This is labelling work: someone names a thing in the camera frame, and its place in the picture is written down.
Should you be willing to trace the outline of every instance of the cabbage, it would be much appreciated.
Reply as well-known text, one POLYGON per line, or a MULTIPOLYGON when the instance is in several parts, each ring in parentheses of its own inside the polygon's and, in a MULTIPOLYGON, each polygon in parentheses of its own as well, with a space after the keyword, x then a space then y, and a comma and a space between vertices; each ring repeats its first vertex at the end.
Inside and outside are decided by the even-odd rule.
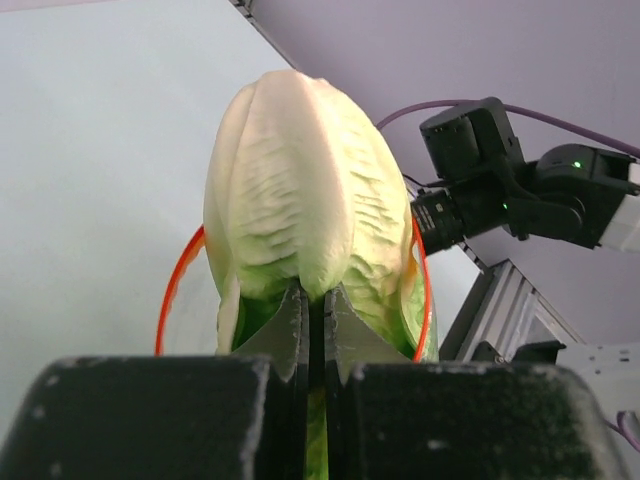
MULTIPOLYGON (((220 293, 217 354, 250 338, 298 278, 310 300, 342 283, 354 310, 411 355, 424 315, 411 210, 367 115, 324 79, 269 72, 233 98, 206 181, 205 248, 220 293)), ((434 360, 432 320, 425 360, 434 360)), ((327 478, 324 403, 310 396, 309 478, 327 478)))

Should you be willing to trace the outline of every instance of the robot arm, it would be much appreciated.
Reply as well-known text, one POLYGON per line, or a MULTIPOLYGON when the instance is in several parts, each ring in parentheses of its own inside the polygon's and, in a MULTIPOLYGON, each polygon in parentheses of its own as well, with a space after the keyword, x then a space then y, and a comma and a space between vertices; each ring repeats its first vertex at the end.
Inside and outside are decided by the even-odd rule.
POLYGON ((439 182, 412 203, 427 254, 502 226, 585 248, 640 251, 640 165, 586 145, 525 162, 497 98, 448 109, 420 125, 439 182))

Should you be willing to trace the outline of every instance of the black wire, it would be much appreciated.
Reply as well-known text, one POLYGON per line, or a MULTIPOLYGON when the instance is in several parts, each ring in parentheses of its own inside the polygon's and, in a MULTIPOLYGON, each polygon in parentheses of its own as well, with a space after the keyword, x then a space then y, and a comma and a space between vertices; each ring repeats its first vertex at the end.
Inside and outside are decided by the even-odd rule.
POLYGON ((410 181, 411 183, 413 183, 414 185, 417 185, 417 186, 422 187, 422 188, 427 188, 427 185, 426 185, 426 184, 424 184, 424 183, 420 183, 420 182, 419 182, 419 181, 417 181, 415 178, 413 178, 413 177, 412 177, 412 176, 410 176, 410 175, 407 175, 406 173, 403 173, 403 174, 402 174, 402 176, 403 176, 404 178, 406 178, 407 180, 409 180, 409 181, 410 181))

